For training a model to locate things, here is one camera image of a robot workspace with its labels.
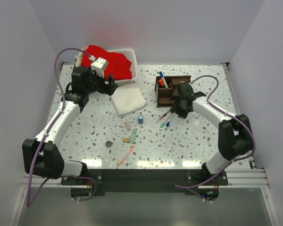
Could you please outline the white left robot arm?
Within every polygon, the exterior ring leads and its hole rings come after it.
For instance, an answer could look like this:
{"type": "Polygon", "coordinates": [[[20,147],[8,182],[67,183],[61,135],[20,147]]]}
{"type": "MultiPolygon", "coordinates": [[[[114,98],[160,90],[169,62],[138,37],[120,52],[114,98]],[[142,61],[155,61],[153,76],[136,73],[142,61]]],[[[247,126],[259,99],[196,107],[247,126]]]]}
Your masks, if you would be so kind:
{"type": "Polygon", "coordinates": [[[80,161],[63,159],[59,146],[72,122],[89,102],[95,92],[113,95],[118,85],[114,76],[99,75],[93,68],[76,67],[71,74],[60,105],[46,127],[33,139],[22,144],[25,172],[43,178],[71,177],[78,185],[88,180],[87,166],[80,161]]]}

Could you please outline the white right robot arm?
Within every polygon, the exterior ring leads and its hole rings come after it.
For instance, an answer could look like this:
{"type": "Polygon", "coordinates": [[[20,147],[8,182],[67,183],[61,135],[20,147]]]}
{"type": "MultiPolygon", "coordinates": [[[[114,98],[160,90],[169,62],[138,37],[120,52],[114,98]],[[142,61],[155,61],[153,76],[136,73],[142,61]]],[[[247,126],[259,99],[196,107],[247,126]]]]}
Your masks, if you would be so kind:
{"type": "Polygon", "coordinates": [[[189,82],[177,85],[178,97],[171,112],[185,119],[189,113],[195,112],[205,117],[218,129],[218,151],[213,157],[202,164],[197,185],[211,185],[239,157],[254,152],[255,141],[251,131],[249,118],[226,112],[209,101],[203,92],[194,92],[189,82]]]}

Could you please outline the brown wooden desk organizer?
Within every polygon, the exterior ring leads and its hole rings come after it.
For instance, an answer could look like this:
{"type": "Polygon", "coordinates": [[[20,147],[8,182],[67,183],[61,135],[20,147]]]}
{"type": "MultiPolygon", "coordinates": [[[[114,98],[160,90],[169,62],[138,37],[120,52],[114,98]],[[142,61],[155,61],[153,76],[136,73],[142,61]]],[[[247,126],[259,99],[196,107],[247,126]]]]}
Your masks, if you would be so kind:
{"type": "Polygon", "coordinates": [[[156,77],[155,80],[155,93],[156,93],[156,102],[157,108],[159,107],[171,107],[175,102],[175,99],[178,97],[177,85],[182,82],[190,82],[191,76],[182,75],[182,76],[166,76],[165,80],[167,82],[168,88],[162,85],[159,82],[162,78],[160,76],[156,77]]]}

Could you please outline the blue capped white marker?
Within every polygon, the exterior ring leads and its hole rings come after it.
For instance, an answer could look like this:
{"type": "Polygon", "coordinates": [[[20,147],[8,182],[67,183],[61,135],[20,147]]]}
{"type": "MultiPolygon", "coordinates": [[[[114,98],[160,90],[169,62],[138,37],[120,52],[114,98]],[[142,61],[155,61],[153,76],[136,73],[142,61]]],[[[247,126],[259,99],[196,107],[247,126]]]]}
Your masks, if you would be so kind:
{"type": "Polygon", "coordinates": [[[162,72],[159,72],[159,75],[160,75],[161,80],[162,80],[162,82],[163,82],[163,84],[164,84],[164,87],[165,87],[165,88],[168,88],[168,84],[167,84],[167,82],[166,82],[166,79],[165,79],[163,73],[162,73],[162,72]]]}

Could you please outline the red clear pen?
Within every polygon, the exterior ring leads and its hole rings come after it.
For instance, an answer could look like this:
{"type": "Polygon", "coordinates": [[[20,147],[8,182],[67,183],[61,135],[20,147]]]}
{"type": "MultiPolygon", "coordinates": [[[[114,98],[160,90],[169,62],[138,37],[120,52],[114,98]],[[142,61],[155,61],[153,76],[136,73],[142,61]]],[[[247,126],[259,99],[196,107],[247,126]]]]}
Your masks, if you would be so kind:
{"type": "Polygon", "coordinates": [[[168,114],[172,113],[171,109],[168,109],[162,116],[160,116],[157,120],[156,123],[160,122],[161,120],[163,120],[163,118],[165,118],[168,114]]]}

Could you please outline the black orange highlighter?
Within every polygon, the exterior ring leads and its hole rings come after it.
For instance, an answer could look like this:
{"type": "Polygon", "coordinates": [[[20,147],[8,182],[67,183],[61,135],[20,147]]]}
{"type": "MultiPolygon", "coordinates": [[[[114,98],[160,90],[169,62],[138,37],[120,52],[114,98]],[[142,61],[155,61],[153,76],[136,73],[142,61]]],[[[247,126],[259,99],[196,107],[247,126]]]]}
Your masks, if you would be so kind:
{"type": "Polygon", "coordinates": [[[164,82],[163,82],[162,79],[159,79],[159,83],[160,83],[160,85],[161,85],[162,87],[164,86],[164,82]]]}

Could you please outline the blue capped thin pen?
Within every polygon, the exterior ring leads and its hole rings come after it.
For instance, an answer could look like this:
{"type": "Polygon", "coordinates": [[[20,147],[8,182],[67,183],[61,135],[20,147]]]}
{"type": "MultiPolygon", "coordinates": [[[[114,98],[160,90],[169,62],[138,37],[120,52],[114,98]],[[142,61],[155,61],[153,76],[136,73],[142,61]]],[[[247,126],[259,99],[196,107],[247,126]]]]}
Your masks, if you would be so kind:
{"type": "Polygon", "coordinates": [[[168,118],[167,123],[165,124],[165,130],[167,130],[167,129],[169,128],[169,126],[170,126],[170,124],[171,124],[171,121],[172,121],[172,119],[173,119],[174,116],[175,116],[175,113],[172,113],[172,114],[170,115],[170,117],[168,118]]]}

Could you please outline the blue cylindrical stamp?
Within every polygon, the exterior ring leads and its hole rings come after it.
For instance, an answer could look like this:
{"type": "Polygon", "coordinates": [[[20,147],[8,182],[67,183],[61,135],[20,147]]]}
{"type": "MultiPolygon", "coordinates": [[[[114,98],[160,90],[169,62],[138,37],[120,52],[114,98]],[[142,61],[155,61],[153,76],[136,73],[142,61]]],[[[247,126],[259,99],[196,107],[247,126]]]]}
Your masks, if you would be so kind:
{"type": "Polygon", "coordinates": [[[138,116],[138,123],[143,124],[143,115],[138,116]]]}

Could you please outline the green capped white marker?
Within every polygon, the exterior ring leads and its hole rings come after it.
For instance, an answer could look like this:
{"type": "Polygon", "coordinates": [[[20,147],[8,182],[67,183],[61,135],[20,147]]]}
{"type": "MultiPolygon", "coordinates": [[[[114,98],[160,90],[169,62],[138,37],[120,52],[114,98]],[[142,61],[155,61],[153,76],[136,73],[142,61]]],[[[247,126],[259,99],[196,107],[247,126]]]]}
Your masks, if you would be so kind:
{"type": "Polygon", "coordinates": [[[170,113],[170,115],[164,119],[164,121],[161,123],[160,128],[164,128],[167,126],[167,124],[169,123],[171,117],[172,117],[173,113],[170,113]]]}

